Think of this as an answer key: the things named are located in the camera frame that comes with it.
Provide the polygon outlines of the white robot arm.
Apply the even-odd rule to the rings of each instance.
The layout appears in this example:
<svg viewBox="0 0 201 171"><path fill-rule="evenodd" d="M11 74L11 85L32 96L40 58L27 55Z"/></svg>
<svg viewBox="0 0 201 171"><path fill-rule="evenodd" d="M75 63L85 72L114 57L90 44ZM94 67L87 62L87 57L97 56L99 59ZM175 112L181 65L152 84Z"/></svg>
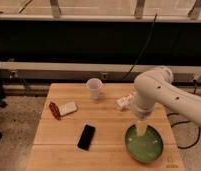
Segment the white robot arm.
<svg viewBox="0 0 201 171"><path fill-rule="evenodd" d="M143 120L152 113L155 103L160 103L201 127L201 97L173 86L172 81L173 73L168 67L139 74L134 80L130 110Z"/></svg>

